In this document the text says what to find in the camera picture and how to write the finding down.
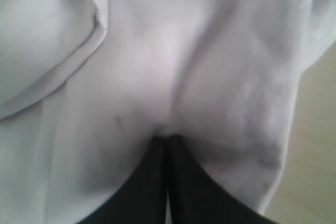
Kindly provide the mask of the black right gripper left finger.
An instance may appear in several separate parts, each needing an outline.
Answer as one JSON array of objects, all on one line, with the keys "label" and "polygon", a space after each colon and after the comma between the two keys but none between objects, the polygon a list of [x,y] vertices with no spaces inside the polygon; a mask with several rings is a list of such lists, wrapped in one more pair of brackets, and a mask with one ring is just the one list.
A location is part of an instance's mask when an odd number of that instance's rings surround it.
[{"label": "black right gripper left finger", "polygon": [[166,219],[165,139],[154,137],[139,165],[84,224],[162,224]]}]

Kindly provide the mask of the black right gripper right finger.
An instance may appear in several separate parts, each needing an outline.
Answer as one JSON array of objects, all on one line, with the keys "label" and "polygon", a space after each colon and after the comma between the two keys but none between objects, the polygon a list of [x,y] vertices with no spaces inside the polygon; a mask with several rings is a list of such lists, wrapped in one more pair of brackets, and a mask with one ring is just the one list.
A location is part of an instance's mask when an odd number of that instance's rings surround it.
[{"label": "black right gripper right finger", "polygon": [[172,223],[267,223],[202,169],[180,136],[167,139],[167,189]]}]

